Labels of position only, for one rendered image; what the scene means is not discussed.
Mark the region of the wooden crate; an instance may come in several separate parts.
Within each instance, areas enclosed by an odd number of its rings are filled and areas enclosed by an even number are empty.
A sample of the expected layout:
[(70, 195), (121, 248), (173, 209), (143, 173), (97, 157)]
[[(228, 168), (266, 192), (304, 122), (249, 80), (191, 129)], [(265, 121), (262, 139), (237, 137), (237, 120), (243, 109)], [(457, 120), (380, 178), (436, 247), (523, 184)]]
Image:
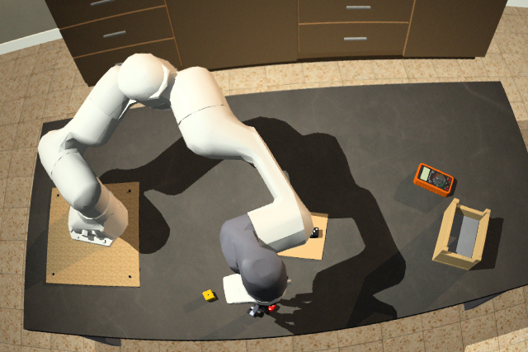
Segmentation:
[(480, 212), (459, 201), (451, 202), (444, 212), (433, 257), (436, 262), (469, 270), (482, 259), (491, 210)]

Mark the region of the tan flat mat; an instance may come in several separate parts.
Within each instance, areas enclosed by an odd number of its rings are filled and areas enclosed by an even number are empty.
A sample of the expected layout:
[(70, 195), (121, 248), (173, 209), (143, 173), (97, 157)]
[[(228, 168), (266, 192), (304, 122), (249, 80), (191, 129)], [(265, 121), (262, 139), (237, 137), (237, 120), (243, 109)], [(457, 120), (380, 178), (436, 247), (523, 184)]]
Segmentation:
[(310, 213), (312, 215), (313, 226), (319, 228), (318, 238), (309, 238), (305, 245), (277, 253), (278, 256), (322, 260), (328, 214)]

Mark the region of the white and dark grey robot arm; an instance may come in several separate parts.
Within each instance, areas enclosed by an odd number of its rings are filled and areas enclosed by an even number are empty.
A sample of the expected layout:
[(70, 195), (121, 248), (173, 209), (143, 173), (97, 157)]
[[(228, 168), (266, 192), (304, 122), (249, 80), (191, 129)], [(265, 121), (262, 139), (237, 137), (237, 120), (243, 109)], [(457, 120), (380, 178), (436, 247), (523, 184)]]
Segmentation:
[(279, 302), (291, 280), (277, 253), (308, 241), (312, 216), (259, 133), (233, 115), (206, 68), (179, 71), (152, 54), (134, 54), (107, 71), (64, 128), (41, 138), (40, 161), (72, 206), (72, 239), (111, 247), (128, 225), (128, 210), (100, 182), (83, 154), (89, 146), (106, 144), (137, 103), (173, 110), (186, 146), (195, 154), (242, 160), (257, 168), (275, 200), (222, 225), (222, 252), (236, 273), (224, 277), (224, 293), (231, 305)]

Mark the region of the yellow die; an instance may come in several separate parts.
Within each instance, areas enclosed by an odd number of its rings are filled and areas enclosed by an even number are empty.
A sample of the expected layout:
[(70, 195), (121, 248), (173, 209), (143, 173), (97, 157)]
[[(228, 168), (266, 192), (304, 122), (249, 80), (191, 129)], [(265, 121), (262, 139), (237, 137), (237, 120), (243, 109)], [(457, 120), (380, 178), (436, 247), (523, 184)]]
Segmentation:
[(215, 296), (213, 295), (213, 293), (211, 292), (211, 290), (208, 290), (208, 291), (204, 292), (203, 295), (204, 295), (205, 300), (206, 300), (207, 302), (209, 302), (209, 301), (215, 299)]

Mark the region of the orange digital multimeter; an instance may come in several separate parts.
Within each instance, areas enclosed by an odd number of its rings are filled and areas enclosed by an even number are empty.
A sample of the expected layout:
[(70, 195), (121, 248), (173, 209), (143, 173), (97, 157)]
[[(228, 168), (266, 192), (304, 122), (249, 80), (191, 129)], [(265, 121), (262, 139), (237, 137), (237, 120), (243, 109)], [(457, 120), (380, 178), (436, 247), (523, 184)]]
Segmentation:
[(413, 183), (438, 195), (447, 197), (450, 193), (453, 180), (453, 176), (421, 163), (417, 169)]

